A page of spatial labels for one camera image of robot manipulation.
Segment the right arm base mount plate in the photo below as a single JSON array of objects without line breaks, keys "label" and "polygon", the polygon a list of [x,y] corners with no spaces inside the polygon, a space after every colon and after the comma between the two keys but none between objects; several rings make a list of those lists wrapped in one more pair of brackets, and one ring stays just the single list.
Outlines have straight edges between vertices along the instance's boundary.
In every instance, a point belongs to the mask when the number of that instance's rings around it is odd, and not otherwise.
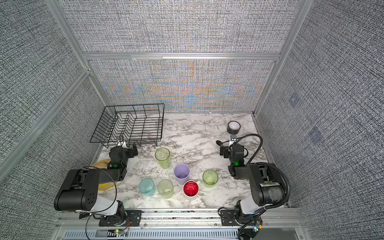
[{"label": "right arm base mount plate", "polygon": [[224,227],[232,227],[232,226],[240,226],[236,220],[236,214],[234,210],[221,209],[219,211],[219,215],[221,217],[222,226]]}]

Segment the red cup white outside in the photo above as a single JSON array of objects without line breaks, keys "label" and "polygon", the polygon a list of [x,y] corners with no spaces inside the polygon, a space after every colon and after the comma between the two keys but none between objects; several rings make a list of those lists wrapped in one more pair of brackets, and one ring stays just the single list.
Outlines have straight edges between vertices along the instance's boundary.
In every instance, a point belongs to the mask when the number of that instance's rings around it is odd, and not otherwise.
[{"label": "red cup white outside", "polygon": [[199,190],[199,185],[195,181],[187,181],[183,185],[183,194],[185,198],[189,201],[192,201],[197,198]]}]

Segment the tall light green cup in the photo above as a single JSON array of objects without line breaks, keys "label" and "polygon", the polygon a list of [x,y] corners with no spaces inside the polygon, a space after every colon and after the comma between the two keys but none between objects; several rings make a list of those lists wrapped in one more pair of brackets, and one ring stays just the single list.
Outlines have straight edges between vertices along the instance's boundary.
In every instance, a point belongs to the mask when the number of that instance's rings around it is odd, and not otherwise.
[{"label": "tall light green cup", "polygon": [[171,153],[167,148],[157,149],[155,158],[163,169],[168,169],[171,166]]}]

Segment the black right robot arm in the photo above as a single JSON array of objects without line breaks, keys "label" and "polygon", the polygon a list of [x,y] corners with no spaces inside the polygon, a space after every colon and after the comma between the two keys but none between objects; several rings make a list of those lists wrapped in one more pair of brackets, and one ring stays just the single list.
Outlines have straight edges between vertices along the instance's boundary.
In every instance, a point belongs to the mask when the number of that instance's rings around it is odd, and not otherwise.
[{"label": "black right robot arm", "polygon": [[228,166],[230,175],[236,180],[247,180],[251,194],[237,201],[234,209],[219,208],[223,226],[240,226],[261,216],[267,207],[271,209],[283,206],[290,197],[290,187],[287,177],[274,164],[257,162],[245,164],[240,158],[240,150],[244,147],[235,146],[230,151],[228,146],[219,143],[220,155],[230,160]]}]

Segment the short green cup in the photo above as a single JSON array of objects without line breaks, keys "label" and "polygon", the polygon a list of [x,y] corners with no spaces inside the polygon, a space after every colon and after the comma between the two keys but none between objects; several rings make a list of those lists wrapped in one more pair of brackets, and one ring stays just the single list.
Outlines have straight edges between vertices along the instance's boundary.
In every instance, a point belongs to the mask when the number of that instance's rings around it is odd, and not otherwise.
[{"label": "short green cup", "polygon": [[212,188],[218,182],[219,176],[214,170],[206,170],[203,173],[203,182],[207,188]]}]

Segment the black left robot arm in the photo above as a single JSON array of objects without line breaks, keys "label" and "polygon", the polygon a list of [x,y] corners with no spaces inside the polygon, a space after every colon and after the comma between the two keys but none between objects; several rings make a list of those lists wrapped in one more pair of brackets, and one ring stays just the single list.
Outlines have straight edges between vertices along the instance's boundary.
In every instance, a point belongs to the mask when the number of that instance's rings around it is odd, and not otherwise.
[{"label": "black left robot arm", "polygon": [[70,170],[54,200],[56,211],[79,212],[99,215],[100,226],[121,226],[128,221],[127,213],[121,201],[109,200],[98,195],[99,185],[124,180],[127,174],[128,160],[138,155],[136,144],[124,148],[111,148],[111,161],[105,169],[85,167]]}]

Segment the black wire dish rack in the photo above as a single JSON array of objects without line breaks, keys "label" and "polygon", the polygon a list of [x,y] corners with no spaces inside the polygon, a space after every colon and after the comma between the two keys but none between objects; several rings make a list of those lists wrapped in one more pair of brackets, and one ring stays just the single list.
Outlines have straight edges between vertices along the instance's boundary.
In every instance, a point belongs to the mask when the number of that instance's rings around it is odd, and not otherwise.
[{"label": "black wire dish rack", "polygon": [[163,136],[164,115],[163,103],[106,106],[90,143],[108,148],[123,135],[127,146],[157,145]]}]

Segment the aluminium front rail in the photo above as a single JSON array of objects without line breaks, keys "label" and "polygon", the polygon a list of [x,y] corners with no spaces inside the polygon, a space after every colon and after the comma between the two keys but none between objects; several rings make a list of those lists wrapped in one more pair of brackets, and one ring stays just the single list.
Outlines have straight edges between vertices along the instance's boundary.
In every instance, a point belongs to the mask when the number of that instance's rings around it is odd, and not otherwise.
[{"label": "aluminium front rail", "polygon": [[138,227],[99,227],[100,218],[61,214],[52,240],[310,240],[309,228],[296,208],[265,212],[261,222],[245,228],[224,227],[217,209],[139,209]]}]

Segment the lilac plastic cup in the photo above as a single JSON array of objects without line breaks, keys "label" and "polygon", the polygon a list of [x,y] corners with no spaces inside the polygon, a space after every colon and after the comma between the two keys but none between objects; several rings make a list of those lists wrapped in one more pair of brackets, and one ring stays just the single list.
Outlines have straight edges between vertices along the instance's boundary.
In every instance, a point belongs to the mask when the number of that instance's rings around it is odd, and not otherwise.
[{"label": "lilac plastic cup", "polygon": [[180,185],[184,185],[189,180],[190,168],[186,164],[178,164],[174,168],[174,175]]}]

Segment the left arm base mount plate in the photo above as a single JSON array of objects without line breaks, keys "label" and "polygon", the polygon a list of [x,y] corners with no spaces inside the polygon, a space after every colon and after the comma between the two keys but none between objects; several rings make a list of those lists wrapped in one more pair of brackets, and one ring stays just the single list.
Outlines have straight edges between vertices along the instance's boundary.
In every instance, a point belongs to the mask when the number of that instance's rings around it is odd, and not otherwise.
[{"label": "left arm base mount plate", "polygon": [[99,227],[138,227],[142,218],[141,210],[125,210],[125,213],[117,213],[113,216],[101,217]]}]

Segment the pale yellow-green frosted cup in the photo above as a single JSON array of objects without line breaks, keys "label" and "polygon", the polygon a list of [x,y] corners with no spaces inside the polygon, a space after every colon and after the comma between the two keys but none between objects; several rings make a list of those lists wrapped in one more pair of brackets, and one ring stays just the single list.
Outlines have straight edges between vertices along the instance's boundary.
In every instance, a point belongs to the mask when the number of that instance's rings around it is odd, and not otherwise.
[{"label": "pale yellow-green frosted cup", "polygon": [[173,183],[168,179],[161,180],[157,185],[157,189],[164,199],[169,199],[174,195]]}]

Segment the black tape roll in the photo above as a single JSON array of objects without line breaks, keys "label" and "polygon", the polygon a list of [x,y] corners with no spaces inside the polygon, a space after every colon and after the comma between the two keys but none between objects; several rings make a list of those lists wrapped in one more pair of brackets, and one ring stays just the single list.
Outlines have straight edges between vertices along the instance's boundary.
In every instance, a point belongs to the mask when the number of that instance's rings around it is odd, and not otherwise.
[{"label": "black tape roll", "polygon": [[230,135],[237,135],[240,132],[241,124],[237,121],[230,121],[227,125],[227,132]]}]

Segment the teal frosted cup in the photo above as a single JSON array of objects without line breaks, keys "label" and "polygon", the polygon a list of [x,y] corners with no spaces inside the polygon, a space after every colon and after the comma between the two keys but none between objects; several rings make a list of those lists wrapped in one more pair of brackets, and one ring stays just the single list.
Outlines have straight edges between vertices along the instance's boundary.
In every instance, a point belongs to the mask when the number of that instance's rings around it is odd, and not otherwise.
[{"label": "teal frosted cup", "polygon": [[139,191],[145,196],[153,196],[156,191],[154,181],[150,178],[143,179],[139,183]]}]

